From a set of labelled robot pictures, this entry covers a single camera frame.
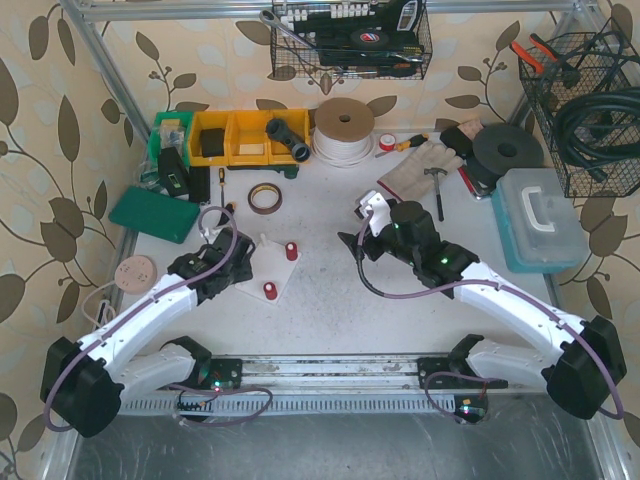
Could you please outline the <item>white peg base plate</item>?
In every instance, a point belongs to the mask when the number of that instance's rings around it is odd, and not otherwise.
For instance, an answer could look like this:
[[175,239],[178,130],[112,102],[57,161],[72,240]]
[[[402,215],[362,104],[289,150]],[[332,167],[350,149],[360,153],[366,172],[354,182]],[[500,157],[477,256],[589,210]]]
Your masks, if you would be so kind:
[[[289,261],[286,258],[285,246],[289,242],[278,243],[262,233],[251,256],[253,278],[236,284],[235,289],[266,303],[277,304],[302,256],[297,245],[298,259]],[[278,298],[275,301],[268,301],[265,298],[263,292],[265,282],[273,282],[276,285]]]

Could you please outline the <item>short red spring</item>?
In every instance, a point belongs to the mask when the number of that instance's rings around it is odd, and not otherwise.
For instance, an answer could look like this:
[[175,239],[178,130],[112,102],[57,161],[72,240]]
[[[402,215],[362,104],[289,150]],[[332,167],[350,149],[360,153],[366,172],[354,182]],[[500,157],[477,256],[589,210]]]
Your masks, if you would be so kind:
[[286,258],[289,261],[296,261],[298,259],[298,247],[295,242],[289,242],[285,246]]
[[263,292],[268,301],[275,301],[278,298],[278,290],[273,282],[265,282],[263,284]]

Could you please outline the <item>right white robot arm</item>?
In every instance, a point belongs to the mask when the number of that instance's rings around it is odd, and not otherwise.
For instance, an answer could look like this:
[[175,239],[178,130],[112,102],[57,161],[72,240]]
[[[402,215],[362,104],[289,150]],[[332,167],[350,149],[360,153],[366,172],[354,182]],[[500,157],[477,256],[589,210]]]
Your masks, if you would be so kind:
[[617,389],[627,368],[614,324],[600,315],[587,321],[553,307],[497,274],[468,249],[445,241],[420,203],[366,201],[356,234],[339,233],[356,262],[361,283],[374,295],[394,296],[366,277],[363,261],[388,254],[410,266],[423,285],[419,296],[442,293],[492,315],[528,342],[499,345],[468,335],[462,378],[535,386],[565,412],[589,420],[596,414],[621,420],[625,411]]

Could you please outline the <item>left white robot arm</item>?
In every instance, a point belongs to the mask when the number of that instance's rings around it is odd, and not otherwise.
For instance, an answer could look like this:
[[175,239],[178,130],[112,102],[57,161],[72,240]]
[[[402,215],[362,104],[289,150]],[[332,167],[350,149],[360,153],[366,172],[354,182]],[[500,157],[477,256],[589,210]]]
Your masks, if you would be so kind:
[[75,342],[55,341],[40,391],[46,427],[92,437],[124,404],[170,384],[214,392],[235,387],[211,352],[189,336],[151,355],[140,351],[174,320],[252,279],[254,250],[250,237],[225,228],[213,243],[178,257],[154,287],[104,326]]

